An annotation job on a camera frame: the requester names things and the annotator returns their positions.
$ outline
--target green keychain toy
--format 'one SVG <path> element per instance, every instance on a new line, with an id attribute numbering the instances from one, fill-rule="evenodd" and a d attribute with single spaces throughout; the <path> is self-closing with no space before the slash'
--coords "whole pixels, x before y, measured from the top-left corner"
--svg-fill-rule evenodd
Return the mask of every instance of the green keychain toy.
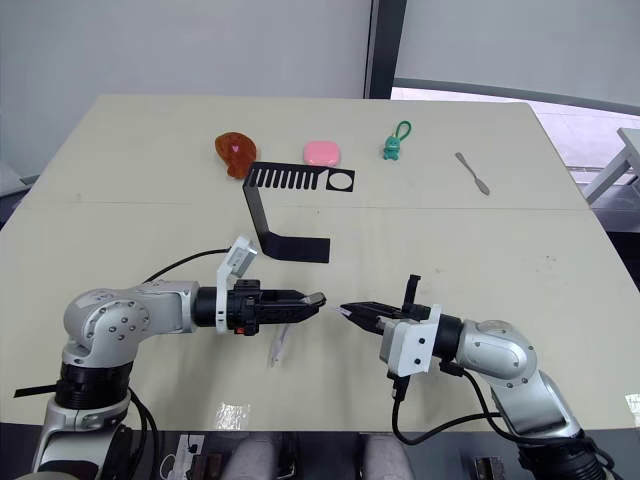
<path id="1" fill-rule="evenodd" d="M 400 135 L 400 128 L 406 126 L 407 130 L 403 135 Z M 384 142 L 384 152 L 382 158 L 385 160 L 397 160 L 400 155 L 400 142 L 407 138 L 411 133 L 411 123 L 406 120 L 401 121 L 396 127 L 396 133 L 387 138 Z"/>

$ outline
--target white table leg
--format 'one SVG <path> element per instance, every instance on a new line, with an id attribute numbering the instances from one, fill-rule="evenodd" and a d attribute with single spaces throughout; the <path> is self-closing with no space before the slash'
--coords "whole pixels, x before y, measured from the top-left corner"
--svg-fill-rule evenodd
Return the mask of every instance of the white table leg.
<path id="1" fill-rule="evenodd" d="M 618 178 L 629 170 L 629 157 L 631 157 L 631 152 L 629 152 L 627 147 L 624 147 L 620 150 L 620 153 L 604 167 L 604 170 L 587 185 L 582 193 L 589 205 L 595 202 L 607 188 L 613 185 Z"/>

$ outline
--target black comb-shaped part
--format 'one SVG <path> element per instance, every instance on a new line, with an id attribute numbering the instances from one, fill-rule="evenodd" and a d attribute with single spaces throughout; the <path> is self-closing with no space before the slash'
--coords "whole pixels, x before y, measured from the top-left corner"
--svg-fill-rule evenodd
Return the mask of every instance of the black comb-shaped part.
<path id="1" fill-rule="evenodd" d="M 330 240 L 328 238 L 283 237 L 269 231 L 264 206 L 260 198 L 259 188 L 276 188 L 287 190 L 316 190 L 318 177 L 325 171 L 327 175 L 326 190 L 336 192 L 352 192 L 355 171 L 315 165 L 295 165 L 289 163 L 254 162 L 244 180 L 242 190 L 253 225 L 258 234 L 262 252 L 276 260 L 293 262 L 329 263 Z M 342 173 L 351 178 L 345 188 L 331 185 L 331 176 Z"/>

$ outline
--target pink case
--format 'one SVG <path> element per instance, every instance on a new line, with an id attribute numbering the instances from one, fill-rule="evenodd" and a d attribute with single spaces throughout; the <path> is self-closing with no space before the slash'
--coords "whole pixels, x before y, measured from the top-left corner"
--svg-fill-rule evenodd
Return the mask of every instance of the pink case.
<path id="1" fill-rule="evenodd" d="M 309 142 L 304 146 L 304 163 L 334 167 L 340 163 L 340 147 L 335 142 Z"/>

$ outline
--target metal spatula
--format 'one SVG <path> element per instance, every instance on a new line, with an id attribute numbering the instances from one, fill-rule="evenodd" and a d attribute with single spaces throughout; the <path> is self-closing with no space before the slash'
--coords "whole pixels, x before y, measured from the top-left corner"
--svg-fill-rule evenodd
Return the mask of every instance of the metal spatula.
<path id="1" fill-rule="evenodd" d="M 476 172 L 474 172 L 473 169 L 469 166 L 469 164 L 464 159 L 462 154 L 460 152 L 456 152 L 455 155 L 456 155 L 456 158 L 460 160 L 460 163 L 462 163 L 466 167 L 466 169 L 471 172 L 471 175 L 473 175 L 473 179 L 476 182 L 478 189 L 485 195 L 489 195 L 491 193 L 491 190 L 489 190 L 489 187 L 487 187 L 486 183 L 484 183 L 482 180 L 478 178 L 478 176 L 476 175 Z"/>

